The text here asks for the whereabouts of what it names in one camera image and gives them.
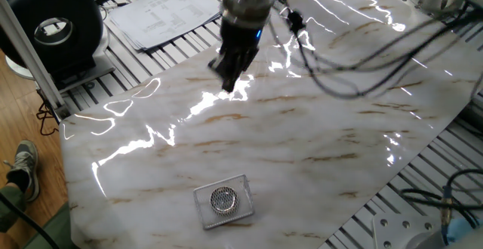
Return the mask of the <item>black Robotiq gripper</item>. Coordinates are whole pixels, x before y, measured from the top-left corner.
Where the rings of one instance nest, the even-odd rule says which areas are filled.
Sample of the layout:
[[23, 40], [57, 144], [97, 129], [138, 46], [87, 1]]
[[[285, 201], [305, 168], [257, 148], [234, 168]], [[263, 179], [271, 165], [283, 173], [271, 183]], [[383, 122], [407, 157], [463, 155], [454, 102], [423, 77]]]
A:
[[251, 65], [259, 51], [261, 34], [261, 28], [241, 27], [222, 19], [220, 54], [208, 63], [208, 67], [222, 80], [223, 90], [232, 92], [240, 75]]

